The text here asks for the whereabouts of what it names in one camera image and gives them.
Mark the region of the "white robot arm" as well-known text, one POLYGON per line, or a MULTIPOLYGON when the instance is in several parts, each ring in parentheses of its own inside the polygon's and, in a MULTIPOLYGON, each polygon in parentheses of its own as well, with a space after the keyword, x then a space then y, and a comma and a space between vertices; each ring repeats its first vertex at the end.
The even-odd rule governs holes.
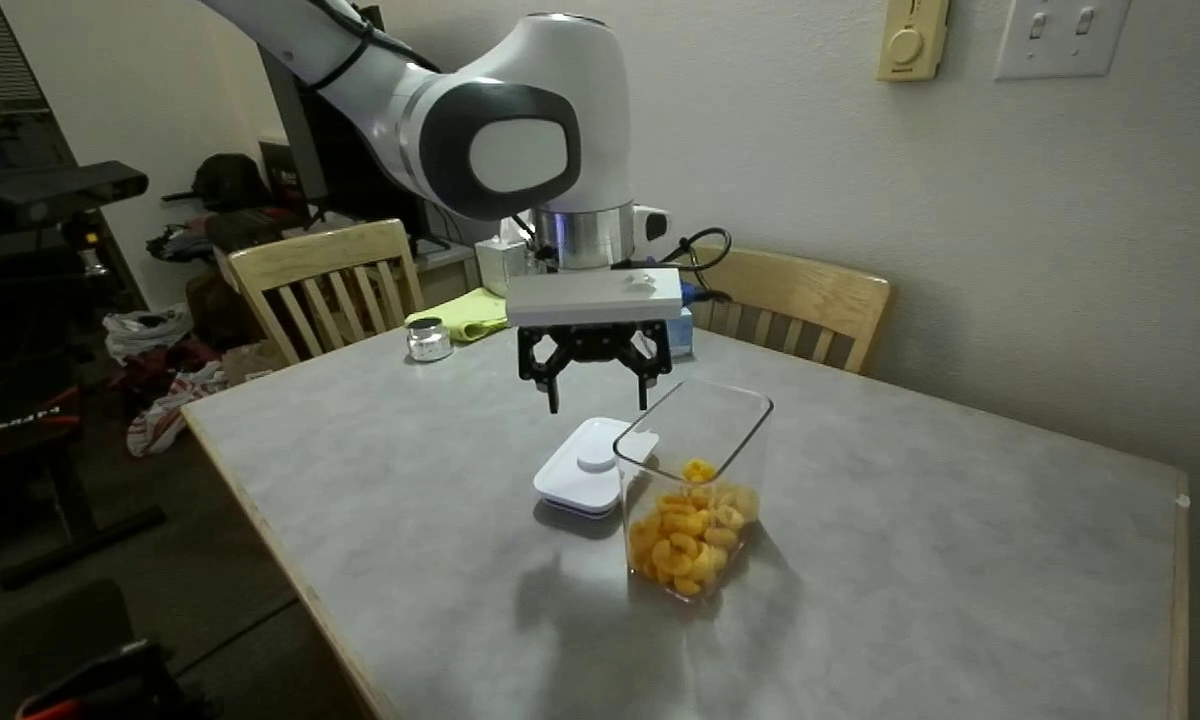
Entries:
POLYGON ((533 217, 542 265, 502 289, 517 367, 558 410, 568 365, 621 365, 636 405, 671 374, 671 270, 639 265, 629 67, 602 21, 528 11, 434 67, 348 0, 204 0, 324 95, 410 197, 466 219, 533 217))

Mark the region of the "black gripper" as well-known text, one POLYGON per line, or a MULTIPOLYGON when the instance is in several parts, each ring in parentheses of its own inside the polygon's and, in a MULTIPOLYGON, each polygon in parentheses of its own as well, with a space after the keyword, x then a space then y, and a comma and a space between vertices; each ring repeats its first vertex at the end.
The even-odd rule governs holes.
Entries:
POLYGON ((643 414, 652 384, 671 374, 667 326, 553 326, 517 331, 517 367, 542 394, 553 417, 558 414, 557 376, 568 365, 607 359, 636 376, 636 405, 643 414))

